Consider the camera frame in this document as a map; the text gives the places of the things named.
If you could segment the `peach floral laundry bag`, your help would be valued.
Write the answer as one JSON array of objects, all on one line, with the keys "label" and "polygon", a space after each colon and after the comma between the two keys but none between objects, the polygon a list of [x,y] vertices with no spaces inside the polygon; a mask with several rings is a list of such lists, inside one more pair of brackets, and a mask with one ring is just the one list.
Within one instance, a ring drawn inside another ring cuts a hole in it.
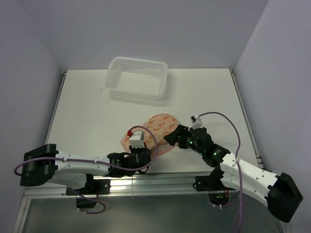
[{"label": "peach floral laundry bag", "polygon": [[[158,144],[158,153],[157,156],[161,156],[174,148],[174,146],[170,146],[168,142],[164,140],[164,136],[169,135],[174,132],[179,125],[178,120],[173,115],[167,113],[156,114],[148,119],[145,123],[142,124],[143,127],[150,130]],[[154,156],[155,152],[155,142],[152,139],[151,135],[146,132],[145,129],[135,129],[141,130],[144,132],[144,143],[147,148],[152,150]],[[121,139],[121,145],[125,151],[129,151],[129,136],[127,133]]]}]

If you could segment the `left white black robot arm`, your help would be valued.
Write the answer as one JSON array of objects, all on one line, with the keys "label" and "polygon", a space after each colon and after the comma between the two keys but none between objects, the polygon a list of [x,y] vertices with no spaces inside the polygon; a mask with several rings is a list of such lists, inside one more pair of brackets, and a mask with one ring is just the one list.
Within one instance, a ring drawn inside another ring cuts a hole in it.
[{"label": "left white black robot arm", "polygon": [[95,176],[130,177],[147,170],[155,160],[146,146],[129,149],[129,152],[86,159],[57,150],[55,144],[46,144],[25,153],[14,173],[20,176],[20,185],[24,187],[55,183],[89,194],[94,190]]}]

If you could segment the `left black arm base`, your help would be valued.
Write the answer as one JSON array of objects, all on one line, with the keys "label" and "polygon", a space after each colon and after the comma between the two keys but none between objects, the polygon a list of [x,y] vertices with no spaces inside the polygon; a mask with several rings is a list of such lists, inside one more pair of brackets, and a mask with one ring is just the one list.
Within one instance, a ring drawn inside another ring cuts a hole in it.
[{"label": "left black arm base", "polygon": [[[76,207],[78,211],[86,214],[99,214],[105,211],[106,205],[99,200],[99,195],[107,195],[110,192],[110,180],[95,179],[86,183],[86,187],[74,190],[66,188],[67,196],[76,196]],[[101,205],[102,209],[92,212],[96,205]]]}]

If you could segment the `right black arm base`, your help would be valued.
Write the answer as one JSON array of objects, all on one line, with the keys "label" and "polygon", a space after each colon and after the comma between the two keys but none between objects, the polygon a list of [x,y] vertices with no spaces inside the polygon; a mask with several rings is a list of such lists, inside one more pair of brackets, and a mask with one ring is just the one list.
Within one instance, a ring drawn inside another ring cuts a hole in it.
[{"label": "right black arm base", "polygon": [[239,197],[239,192],[230,196],[229,191],[233,189],[223,185],[221,182],[223,177],[224,172],[221,171],[220,166],[216,166],[209,175],[195,176],[192,187],[197,192],[207,192],[211,206],[222,209],[230,206]]}]

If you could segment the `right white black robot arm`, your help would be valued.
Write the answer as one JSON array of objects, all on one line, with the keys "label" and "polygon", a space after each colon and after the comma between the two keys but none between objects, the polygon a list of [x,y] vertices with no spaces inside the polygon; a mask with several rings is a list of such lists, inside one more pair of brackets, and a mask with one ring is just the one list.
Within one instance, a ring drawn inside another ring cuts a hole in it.
[{"label": "right white black robot arm", "polygon": [[197,152],[213,168],[209,175],[195,178],[193,187],[198,192],[238,190],[261,202],[274,217],[286,223],[291,221],[303,200],[290,175],[277,175],[244,160],[237,161],[235,154],[212,141],[204,127],[194,130],[179,125],[164,139],[171,146],[177,144],[181,149]]}]

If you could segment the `white perforated plastic basket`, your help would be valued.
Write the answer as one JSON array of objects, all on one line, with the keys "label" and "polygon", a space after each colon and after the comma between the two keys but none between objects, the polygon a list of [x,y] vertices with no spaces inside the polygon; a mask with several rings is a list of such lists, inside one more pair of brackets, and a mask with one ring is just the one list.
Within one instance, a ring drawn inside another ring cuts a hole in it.
[{"label": "white perforated plastic basket", "polygon": [[164,92],[167,76],[164,62],[115,57],[105,74],[105,88],[115,96],[156,101]]}]

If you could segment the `aluminium frame rail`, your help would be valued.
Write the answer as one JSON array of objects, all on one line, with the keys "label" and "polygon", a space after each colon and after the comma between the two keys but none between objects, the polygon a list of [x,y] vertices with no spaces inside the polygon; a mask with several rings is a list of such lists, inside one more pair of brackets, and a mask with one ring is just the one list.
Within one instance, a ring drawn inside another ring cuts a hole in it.
[{"label": "aluminium frame rail", "polygon": [[[108,194],[99,197],[121,196],[154,196],[154,195],[180,195],[197,194],[192,187],[196,176],[207,176],[209,172],[182,172],[167,174],[144,174],[133,177],[109,178],[96,176],[98,181],[109,182]],[[73,198],[66,194],[67,188],[62,185],[46,183],[37,187],[26,187],[23,199],[58,199]]]}]

